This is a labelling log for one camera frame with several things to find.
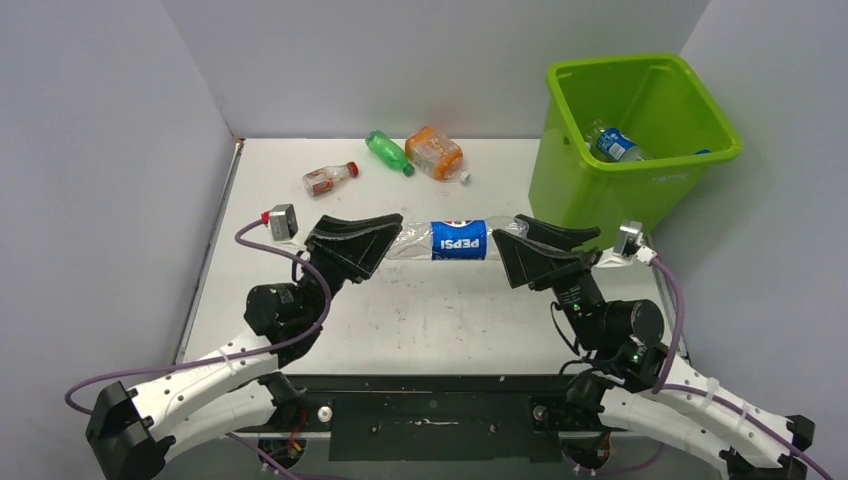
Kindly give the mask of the large orange tea bottle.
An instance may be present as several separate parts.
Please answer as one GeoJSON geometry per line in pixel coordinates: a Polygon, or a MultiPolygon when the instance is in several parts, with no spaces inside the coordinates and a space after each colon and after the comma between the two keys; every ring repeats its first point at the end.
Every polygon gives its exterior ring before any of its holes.
{"type": "Polygon", "coordinates": [[[440,182],[467,184],[471,175],[464,152],[440,130],[424,126],[410,135],[404,145],[407,159],[430,178],[440,182]]]}

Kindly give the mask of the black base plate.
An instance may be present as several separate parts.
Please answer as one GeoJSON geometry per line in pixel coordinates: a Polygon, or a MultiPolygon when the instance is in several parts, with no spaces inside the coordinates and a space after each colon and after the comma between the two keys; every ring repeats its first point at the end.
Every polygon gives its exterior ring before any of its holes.
{"type": "Polygon", "coordinates": [[[293,375],[301,395],[244,433],[326,439],[332,461],[556,462],[604,431],[600,397],[557,375],[293,375]]]}

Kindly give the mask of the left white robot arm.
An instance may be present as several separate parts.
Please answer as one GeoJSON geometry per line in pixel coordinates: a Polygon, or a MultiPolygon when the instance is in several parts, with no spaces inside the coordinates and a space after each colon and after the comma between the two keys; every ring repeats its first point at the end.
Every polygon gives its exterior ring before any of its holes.
{"type": "Polygon", "coordinates": [[[298,391],[282,372],[314,345],[345,282],[371,278],[401,233],[399,213],[364,220],[324,215],[308,235],[294,283],[258,285],[245,300],[245,328],[199,360],[101,376],[85,438],[107,479],[153,479],[198,444],[267,424],[282,431],[298,416],[298,391]]]}

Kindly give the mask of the pepsi bottle blue cap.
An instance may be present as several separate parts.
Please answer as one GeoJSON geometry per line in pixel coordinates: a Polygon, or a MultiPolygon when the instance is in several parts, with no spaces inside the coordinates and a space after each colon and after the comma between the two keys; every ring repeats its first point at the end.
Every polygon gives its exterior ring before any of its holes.
{"type": "Polygon", "coordinates": [[[492,238],[495,230],[525,236],[525,220],[510,216],[486,219],[404,223],[387,251],[387,260],[493,260],[500,254],[492,238]]]}

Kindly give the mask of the green plastic bin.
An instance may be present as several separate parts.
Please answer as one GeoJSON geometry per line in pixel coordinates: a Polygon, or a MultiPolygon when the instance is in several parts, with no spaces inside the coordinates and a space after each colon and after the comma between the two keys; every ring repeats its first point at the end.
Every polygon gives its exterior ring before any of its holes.
{"type": "Polygon", "coordinates": [[[592,247],[611,247],[625,221],[650,232],[711,167],[742,151],[735,127],[676,54],[561,61],[546,83],[532,214],[599,228],[592,247]]]}

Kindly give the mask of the crushed red label bottle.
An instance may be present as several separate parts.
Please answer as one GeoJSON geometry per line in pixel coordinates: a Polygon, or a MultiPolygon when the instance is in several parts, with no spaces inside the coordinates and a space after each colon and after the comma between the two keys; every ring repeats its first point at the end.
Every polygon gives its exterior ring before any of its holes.
{"type": "Polygon", "coordinates": [[[326,166],[313,170],[302,177],[306,193],[311,198],[317,198],[330,193],[346,181],[356,178],[359,168],[355,162],[343,165],[326,166]]]}

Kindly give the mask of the blue label crushed bottle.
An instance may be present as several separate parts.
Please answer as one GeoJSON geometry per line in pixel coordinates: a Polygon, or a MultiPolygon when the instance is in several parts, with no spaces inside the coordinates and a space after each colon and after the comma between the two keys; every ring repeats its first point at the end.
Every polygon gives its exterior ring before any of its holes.
{"type": "Polygon", "coordinates": [[[651,155],[617,127],[600,119],[588,122],[583,129],[584,141],[590,153],[609,163],[640,162],[651,155]]]}

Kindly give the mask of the green soda bottle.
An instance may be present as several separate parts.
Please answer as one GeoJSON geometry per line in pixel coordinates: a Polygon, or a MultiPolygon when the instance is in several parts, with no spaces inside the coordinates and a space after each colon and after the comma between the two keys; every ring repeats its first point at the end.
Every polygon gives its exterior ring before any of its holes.
{"type": "Polygon", "coordinates": [[[371,131],[365,139],[367,148],[388,168],[400,172],[406,177],[415,173],[414,166],[409,162],[405,151],[383,131],[371,131]]]}

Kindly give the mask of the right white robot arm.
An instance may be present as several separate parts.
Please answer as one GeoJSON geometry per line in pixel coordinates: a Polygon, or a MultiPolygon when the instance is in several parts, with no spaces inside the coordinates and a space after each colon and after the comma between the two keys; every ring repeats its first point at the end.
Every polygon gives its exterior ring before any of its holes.
{"type": "Polygon", "coordinates": [[[642,225],[621,225],[611,248],[588,242],[596,228],[572,230],[520,216],[520,233],[492,233],[512,287],[551,291],[581,348],[585,370],[564,386],[569,421],[579,428],[626,430],[683,450],[726,479],[803,479],[815,426],[781,416],[724,388],[679,354],[684,301],[674,288],[675,323],[648,299],[608,300],[594,272],[642,264],[660,269],[642,225]]]}

